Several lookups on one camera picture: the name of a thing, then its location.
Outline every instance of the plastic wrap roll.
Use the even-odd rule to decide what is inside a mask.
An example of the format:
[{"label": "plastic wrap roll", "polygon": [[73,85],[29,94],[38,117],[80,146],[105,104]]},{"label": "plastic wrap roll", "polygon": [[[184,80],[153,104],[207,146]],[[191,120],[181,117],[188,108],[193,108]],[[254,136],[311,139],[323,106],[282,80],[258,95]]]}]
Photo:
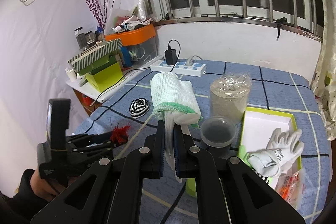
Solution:
[{"label": "plastic wrap roll", "polygon": [[234,124],[241,121],[251,90],[251,79],[247,74],[223,75],[210,85],[212,116],[224,116]]}]

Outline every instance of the white plug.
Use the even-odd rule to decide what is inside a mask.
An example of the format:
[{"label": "white plug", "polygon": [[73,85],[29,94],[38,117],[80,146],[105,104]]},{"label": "white plug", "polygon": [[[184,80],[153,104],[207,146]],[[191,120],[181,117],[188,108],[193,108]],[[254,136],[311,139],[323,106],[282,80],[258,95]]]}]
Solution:
[{"label": "white plug", "polygon": [[203,60],[200,56],[198,55],[192,55],[191,57],[189,57],[185,63],[186,66],[192,66],[193,65],[193,58],[194,57],[198,57],[199,59]]}]

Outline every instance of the orange plastic box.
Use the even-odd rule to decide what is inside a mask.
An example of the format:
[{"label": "orange plastic box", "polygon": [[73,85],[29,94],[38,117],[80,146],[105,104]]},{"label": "orange plastic box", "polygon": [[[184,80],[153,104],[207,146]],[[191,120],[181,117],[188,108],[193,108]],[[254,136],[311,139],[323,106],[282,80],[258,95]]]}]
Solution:
[{"label": "orange plastic box", "polygon": [[120,38],[123,46],[133,46],[141,44],[148,39],[155,37],[153,24],[147,25],[135,31],[110,34],[105,36],[106,41]]}]

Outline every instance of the floral curtain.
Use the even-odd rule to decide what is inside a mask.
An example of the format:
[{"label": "floral curtain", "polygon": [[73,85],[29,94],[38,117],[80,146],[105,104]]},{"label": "floral curtain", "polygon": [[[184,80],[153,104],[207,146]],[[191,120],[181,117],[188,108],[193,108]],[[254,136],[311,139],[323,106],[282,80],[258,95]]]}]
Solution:
[{"label": "floral curtain", "polygon": [[328,140],[336,139],[336,0],[323,0],[324,30],[312,90]]}]

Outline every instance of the black power adapter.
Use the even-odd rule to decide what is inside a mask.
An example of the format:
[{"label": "black power adapter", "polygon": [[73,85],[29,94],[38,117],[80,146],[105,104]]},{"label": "black power adapter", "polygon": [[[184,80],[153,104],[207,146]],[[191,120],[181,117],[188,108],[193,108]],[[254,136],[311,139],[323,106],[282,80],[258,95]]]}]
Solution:
[{"label": "black power adapter", "polygon": [[165,50],[165,58],[167,65],[175,65],[177,62],[176,50],[171,49],[170,45],[168,45],[168,49]]}]

